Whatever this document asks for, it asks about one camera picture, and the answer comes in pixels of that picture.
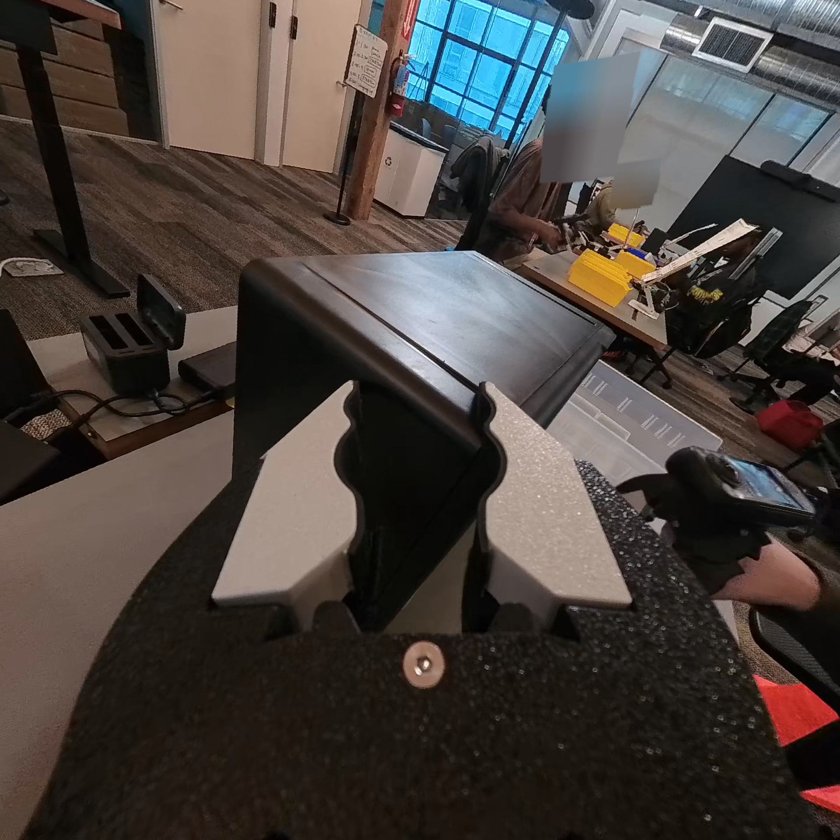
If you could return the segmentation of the whiteboard sign stand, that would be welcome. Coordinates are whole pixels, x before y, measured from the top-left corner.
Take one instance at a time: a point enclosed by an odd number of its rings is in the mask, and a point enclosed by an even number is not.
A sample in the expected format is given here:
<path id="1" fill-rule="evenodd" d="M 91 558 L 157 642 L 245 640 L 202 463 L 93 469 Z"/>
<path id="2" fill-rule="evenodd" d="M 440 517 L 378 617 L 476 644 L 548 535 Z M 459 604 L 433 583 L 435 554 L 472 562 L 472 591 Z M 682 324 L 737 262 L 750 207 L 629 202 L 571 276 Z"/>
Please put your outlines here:
<path id="1" fill-rule="evenodd" d="M 353 29 L 350 53 L 343 76 L 343 85 L 353 91 L 350 120 L 346 133 L 339 197 L 336 209 L 325 213 L 324 218 L 339 226 L 350 226 L 351 220 L 342 211 L 345 187 L 350 173 L 350 158 L 358 141 L 357 122 L 361 117 L 365 98 L 374 98 L 382 76 L 386 43 L 369 29 L 357 24 Z"/>

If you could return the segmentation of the stack of cardboard boxes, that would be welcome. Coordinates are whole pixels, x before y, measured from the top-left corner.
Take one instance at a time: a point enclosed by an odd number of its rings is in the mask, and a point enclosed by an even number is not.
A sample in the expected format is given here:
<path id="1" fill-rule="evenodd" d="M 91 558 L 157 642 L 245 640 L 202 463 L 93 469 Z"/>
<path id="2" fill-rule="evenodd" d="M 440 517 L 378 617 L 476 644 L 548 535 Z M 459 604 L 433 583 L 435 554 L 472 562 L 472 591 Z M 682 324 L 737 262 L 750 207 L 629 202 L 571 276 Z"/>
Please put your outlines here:
<path id="1" fill-rule="evenodd" d="M 127 137 L 110 45 L 100 24 L 86 20 L 52 29 L 57 53 L 43 54 L 59 123 L 64 128 Z"/>

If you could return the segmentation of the ceiling air vent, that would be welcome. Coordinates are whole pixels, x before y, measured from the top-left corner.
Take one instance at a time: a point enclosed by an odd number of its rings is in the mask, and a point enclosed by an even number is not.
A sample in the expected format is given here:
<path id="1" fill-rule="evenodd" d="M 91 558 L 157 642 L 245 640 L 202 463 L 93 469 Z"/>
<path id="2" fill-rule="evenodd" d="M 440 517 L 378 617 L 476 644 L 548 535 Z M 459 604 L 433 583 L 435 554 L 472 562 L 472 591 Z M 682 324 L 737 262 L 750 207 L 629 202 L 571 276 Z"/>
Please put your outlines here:
<path id="1" fill-rule="evenodd" d="M 691 56 L 746 74 L 770 46 L 772 39 L 770 31 L 724 17 L 713 17 Z"/>

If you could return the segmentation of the grey top desk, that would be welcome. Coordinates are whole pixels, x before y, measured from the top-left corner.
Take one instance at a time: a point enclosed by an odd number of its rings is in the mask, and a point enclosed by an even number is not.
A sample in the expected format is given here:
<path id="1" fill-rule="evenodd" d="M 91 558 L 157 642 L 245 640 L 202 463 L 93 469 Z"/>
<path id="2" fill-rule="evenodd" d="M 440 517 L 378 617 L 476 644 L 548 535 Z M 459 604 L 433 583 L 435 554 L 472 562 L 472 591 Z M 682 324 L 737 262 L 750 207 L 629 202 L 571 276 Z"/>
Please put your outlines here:
<path id="1" fill-rule="evenodd" d="M 514 271 L 602 321 L 616 334 L 625 334 L 641 343 L 643 349 L 637 357 L 645 358 L 652 366 L 638 383 L 645 385 L 651 376 L 658 374 L 663 378 L 662 386 L 670 390 L 674 383 L 665 367 L 669 353 L 665 316 L 658 314 L 657 318 L 650 318 L 635 309 L 631 305 L 637 297 L 635 290 L 627 292 L 615 306 L 609 306 L 568 280 L 573 262 L 574 257 L 569 251 L 549 255 L 535 249 Z"/>

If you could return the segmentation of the white recycling bin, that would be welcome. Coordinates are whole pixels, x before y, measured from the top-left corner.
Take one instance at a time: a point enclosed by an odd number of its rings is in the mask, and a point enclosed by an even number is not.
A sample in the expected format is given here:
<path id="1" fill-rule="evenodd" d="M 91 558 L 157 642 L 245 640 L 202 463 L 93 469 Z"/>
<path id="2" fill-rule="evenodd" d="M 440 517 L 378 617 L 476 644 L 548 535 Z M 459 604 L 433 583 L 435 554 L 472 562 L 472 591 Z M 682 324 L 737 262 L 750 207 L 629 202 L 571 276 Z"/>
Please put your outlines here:
<path id="1" fill-rule="evenodd" d="M 392 122 L 374 200 L 402 217 L 425 217 L 447 154 L 444 146 Z"/>

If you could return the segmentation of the black battery charger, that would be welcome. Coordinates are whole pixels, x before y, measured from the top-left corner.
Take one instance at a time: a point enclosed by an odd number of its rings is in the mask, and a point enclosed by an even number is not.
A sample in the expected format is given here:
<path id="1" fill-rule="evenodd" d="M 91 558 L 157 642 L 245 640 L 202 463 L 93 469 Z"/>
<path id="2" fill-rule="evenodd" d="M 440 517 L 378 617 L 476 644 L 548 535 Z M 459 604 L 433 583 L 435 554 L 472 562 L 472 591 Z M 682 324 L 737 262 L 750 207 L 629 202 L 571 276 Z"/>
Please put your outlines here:
<path id="1" fill-rule="evenodd" d="M 80 321 L 87 356 L 118 396 L 163 393 L 170 352 L 183 346 L 186 311 L 151 275 L 139 274 L 133 311 L 94 314 Z"/>

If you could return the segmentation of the large clear plastic bin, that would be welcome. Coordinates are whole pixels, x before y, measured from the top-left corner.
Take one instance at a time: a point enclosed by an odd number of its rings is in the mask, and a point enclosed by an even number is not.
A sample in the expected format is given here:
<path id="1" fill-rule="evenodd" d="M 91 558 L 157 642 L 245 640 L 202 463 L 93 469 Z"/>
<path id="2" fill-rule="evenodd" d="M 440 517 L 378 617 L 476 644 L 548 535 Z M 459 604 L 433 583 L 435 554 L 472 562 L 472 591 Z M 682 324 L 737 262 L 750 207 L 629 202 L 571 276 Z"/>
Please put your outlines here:
<path id="1" fill-rule="evenodd" d="M 596 467 L 613 485 L 663 474 L 682 448 L 718 451 L 721 438 L 602 361 L 548 427 L 575 459 Z"/>

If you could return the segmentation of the wooden pillar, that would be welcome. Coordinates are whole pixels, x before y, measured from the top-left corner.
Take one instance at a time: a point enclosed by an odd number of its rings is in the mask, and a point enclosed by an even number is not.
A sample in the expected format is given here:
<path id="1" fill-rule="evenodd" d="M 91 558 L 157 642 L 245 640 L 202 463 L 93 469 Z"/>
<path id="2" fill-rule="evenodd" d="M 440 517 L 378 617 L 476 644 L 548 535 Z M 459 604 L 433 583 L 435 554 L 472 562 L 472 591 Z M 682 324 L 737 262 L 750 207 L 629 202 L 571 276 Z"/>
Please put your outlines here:
<path id="1" fill-rule="evenodd" d="M 350 185 L 344 207 L 345 214 L 353 221 L 366 221 L 371 215 L 386 135 L 391 121 L 386 106 L 389 79 L 393 60 L 406 47 L 403 21 L 409 5 L 408 1 L 384 2 L 379 37 L 386 45 L 385 57 L 376 95 L 366 100 L 362 110 Z"/>

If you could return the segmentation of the black flat box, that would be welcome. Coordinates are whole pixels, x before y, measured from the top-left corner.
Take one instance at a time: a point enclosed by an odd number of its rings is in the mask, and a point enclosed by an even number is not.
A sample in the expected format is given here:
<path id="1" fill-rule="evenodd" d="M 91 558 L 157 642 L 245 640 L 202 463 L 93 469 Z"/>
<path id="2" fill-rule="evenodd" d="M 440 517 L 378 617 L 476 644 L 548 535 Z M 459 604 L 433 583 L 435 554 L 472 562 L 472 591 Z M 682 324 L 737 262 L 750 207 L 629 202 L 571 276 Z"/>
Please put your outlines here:
<path id="1" fill-rule="evenodd" d="M 58 449 L 1 422 L 1 504 L 27 495 L 60 456 Z"/>

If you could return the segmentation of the stack of yellow bins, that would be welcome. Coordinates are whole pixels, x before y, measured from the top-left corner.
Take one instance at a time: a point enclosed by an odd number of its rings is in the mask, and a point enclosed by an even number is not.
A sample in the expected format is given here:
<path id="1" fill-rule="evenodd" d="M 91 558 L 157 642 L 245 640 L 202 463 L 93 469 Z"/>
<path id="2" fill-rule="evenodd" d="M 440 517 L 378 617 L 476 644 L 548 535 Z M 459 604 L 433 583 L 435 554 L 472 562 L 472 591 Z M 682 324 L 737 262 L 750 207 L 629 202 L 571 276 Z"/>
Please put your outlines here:
<path id="1" fill-rule="evenodd" d="M 650 255 L 641 250 L 642 235 L 621 224 L 603 234 L 582 234 L 573 247 L 577 255 L 567 280 L 609 307 L 616 307 L 634 288 L 634 282 L 656 270 Z"/>

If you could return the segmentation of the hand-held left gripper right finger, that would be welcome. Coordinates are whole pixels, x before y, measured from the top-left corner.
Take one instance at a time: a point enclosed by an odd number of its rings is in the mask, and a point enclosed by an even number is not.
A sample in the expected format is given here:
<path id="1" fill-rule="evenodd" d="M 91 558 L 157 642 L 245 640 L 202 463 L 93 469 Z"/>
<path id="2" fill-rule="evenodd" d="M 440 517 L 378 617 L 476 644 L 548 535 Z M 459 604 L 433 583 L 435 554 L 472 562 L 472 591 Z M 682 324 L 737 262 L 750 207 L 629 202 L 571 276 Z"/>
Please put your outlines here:
<path id="1" fill-rule="evenodd" d="M 476 420 L 496 458 L 471 549 L 471 627 L 506 606 L 527 629 L 554 629 L 569 607 L 621 611 L 633 597 L 572 454 L 485 381 Z"/>

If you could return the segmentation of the office chair with grey jacket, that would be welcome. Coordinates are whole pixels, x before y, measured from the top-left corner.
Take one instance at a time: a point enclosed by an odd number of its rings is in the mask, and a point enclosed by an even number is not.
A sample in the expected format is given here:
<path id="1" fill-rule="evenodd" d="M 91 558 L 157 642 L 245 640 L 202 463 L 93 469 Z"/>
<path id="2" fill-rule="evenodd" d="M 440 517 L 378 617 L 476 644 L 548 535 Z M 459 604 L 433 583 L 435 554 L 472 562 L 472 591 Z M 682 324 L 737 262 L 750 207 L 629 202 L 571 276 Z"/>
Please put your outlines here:
<path id="1" fill-rule="evenodd" d="M 489 200 L 508 150 L 493 134 L 484 134 L 466 147 L 450 169 L 458 207 L 468 215 L 477 213 Z"/>

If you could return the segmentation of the black drawer cabinet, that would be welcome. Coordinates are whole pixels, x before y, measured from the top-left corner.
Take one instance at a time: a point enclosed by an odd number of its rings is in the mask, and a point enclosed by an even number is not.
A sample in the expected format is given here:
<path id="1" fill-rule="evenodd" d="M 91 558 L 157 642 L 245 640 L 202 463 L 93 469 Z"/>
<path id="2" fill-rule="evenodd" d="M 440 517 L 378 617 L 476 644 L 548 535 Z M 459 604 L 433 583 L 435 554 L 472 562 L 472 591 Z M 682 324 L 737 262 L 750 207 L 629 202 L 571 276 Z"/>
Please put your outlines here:
<path id="1" fill-rule="evenodd" d="M 350 609 L 381 631 L 476 518 L 500 459 L 482 382 L 543 428 L 613 333 L 466 251 L 255 259 L 238 287 L 234 469 L 358 382 L 353 486 L 363 499 Z"/>

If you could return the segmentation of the black floor lamp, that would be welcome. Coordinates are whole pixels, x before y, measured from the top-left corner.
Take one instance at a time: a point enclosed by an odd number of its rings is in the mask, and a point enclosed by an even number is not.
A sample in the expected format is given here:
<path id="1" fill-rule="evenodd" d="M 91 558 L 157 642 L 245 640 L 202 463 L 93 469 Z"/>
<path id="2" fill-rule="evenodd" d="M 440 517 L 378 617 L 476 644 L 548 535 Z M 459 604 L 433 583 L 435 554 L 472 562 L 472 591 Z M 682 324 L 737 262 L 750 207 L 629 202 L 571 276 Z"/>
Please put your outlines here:
<path id="1" fill-rule="evenodd" d="M 567 1 L 548 2 L 557 11 L 553 26 L 539 53 L 534 74 L 527 90 L 528 96 L 522 102 L 520 126 L 523 129 L 521 142 L 525 144 L 539 136 L 545 120 L 545 110 L 551 87 L 551 74 L 568 45 L 569 36 L 563 35 L 567 20 L 588 21 L 595 12 L 593 2 Z"/>

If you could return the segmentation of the black monitor screen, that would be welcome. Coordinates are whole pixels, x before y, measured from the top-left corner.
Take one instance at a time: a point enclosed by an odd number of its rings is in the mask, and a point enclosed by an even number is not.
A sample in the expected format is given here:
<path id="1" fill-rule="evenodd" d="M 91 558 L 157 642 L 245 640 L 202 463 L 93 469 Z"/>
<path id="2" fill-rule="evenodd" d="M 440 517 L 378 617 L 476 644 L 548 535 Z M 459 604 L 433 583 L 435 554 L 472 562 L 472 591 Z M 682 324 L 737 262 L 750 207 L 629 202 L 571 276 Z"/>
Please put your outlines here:
<path id="1" fill-rule="evenodd" d="M 839 254 L 839 189 L 812 175 L 766 161 L 754 166 L 725 156 L 668 229 L 696 246 L 738 219 L 782 237 L 763 257 L 767 291 L 794 298 Z"/>

